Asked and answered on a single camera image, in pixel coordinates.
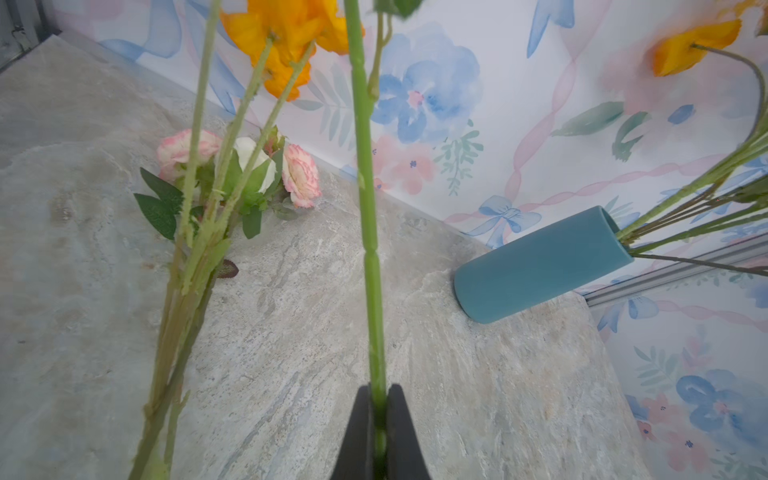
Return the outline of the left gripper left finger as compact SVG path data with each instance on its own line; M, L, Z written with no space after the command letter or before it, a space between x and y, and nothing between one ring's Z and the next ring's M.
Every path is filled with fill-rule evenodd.
M370 386L360 386L330 480L372 480L374 426Z

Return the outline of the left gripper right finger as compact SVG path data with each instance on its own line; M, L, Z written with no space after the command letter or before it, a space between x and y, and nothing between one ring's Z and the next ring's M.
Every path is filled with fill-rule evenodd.
M430 480L403 388L393 384L386 413L386 475L389 480Z

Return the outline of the teal ceramic vase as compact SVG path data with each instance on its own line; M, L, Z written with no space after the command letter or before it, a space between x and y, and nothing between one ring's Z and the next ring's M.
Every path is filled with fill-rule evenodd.
M549 301L633 262L617 232L599 206L572 215L462 265L456 299L481 324Z

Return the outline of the pink carnation flower stem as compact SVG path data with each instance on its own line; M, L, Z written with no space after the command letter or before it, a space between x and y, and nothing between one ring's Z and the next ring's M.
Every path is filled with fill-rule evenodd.
M713 220L709 223L700 225L696 228L680 232L676 235L667 237L663 240L645 244L639 247L629 249L629 254L633 257L637 257L640 254L650 252L660 246L674 243L677 241L688 240L690 238L707 235L716 231L733 228L736 226L751 223L757 220L767 218L767 200L758 200L750 205L748 208L740 210L736 213L721 217L717 220Z

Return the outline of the cream yellow rose stem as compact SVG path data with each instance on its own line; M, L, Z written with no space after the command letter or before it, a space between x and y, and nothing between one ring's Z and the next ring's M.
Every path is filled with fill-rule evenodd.
M388 392L392 385L388 384L386 373L382 282L378 255L376 195L370 126L374 99L369 86L369 75L365 69L363 28L359 3L357 1L346 1L344 3L344 13L346 16L349 59L351 63L358 169L357 182L362 245L364 249L369 386L374 426L373 479L388 479L386 475L386 413Z

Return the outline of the orange sunflower stem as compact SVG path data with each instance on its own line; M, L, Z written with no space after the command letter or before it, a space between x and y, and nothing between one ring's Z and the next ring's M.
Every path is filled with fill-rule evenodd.
M681 258L681 257L674 257L674 256L666 256L666 255L653 255L653 254L637 254L632 253L632 257L637 259L645 259L645 260L660 260L660 261L670 261L675 263L685 263L685 264L691 264L696 266L702 266L702 267L708 267L711 269L721 269L721 270L728 270L732 272L738 272L743 274L749 274L749 275L756 275L761 277L768 277L767 273L767 267L766 266L760 266L760 267L739 267L739 266L733 266L723 263L717 263L712 261L706 261L706 260L695 260L695 259L687 259L687 258Z

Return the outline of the orange ranunculus flower bunch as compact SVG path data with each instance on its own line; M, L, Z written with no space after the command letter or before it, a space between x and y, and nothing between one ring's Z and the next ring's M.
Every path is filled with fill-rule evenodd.
M202 126L212 77L215 36L223 30L253 70L223 135ZM148 194L136 201L150 225L174 245L162 310L145 424L130 475L166 479L172 469L182 383L213 287L226 264L234 229L258 235L264 212L310 208L321 194L314 159L279 132L279 108L296 101L311 78L318 49L347 54L347 26L333 1L251 1L241 13L208 15L193 121L164 139L159 174L144 173ZM260 91L273 108L257 138L242 132Z

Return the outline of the orange poppy flower stem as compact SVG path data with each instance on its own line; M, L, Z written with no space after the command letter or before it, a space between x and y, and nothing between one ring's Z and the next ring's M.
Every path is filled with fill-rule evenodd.
M709 55L724 57L746 66L754 74L757 82L757 107L755 119L746 139L697 179L680 188L648 213L620 230L617 238L623 245L630 246L658 230L715 209L724 203L733 202L734 193L717 196L717 191L729 180L734 171L767 153L766 75L757 63L727 49L741 33L742 15L752 9L761 10L761 18L754 35L765 37L767 35L767 3L738 1L718 13L725 19L723 22L696 26L667 37L652 50L652 73L656 77L681 74L697 66Z

